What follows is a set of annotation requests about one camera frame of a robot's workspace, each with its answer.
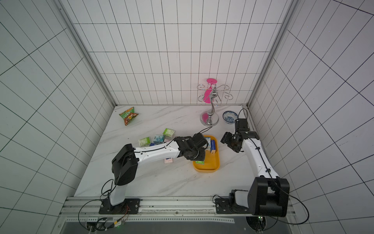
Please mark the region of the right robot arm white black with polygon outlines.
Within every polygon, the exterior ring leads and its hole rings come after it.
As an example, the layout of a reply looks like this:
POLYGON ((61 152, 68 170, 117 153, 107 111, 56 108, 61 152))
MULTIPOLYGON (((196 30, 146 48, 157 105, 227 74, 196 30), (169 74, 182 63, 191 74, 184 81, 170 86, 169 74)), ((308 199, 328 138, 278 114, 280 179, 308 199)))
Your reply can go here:
POLYGON ((285 217, 290 185, 280 178, 265 156, 259 135, 249 129, 246 119, 235 120, 235 133, 226 132, 221 139, 236 153, 245 153, 254 179, 250 189, 234 189, 228 203, 234 213, 248 212, 256 216, 285 217))

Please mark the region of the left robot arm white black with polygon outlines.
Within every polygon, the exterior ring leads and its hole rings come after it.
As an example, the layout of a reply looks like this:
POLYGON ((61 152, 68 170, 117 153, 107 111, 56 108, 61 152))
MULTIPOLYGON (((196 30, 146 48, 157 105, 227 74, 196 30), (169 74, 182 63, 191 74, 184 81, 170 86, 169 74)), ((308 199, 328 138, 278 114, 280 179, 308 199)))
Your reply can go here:
POLYGON ((126 144, 112 160, 113 185, 104 193, 109 206, 125 201, 127 184, 136 176, 137 169, 165 159, 185 158, 189 161, 203 161, 210 141, 202 133, 193 136, 177 136, 171 141, 155 146, 137 147, 126 144))

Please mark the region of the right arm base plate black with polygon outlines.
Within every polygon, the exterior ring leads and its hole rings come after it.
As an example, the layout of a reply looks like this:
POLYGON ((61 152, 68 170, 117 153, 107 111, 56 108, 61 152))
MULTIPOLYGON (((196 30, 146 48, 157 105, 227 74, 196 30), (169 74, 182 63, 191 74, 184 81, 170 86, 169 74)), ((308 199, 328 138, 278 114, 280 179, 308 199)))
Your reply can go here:
POLYGON ((225 198, 214 198, 215 209, 217 214, 229 215, 229 214, 250 214, 248 208, 239 206, 235 203, 231 203, 229 199, 225 198))

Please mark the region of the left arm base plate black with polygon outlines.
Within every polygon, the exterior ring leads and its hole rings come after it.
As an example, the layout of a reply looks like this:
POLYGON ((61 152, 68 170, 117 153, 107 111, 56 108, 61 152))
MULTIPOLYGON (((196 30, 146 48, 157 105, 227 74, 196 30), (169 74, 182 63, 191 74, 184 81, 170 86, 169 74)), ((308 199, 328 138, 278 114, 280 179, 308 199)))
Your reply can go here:
POLYGON ((102 204, 99 209, 101 215, 124 215, 138 214, 140 207, 140 199, 125 199, 118 205, 112 205, 110 199, 106 198, 102 200, 102 204))

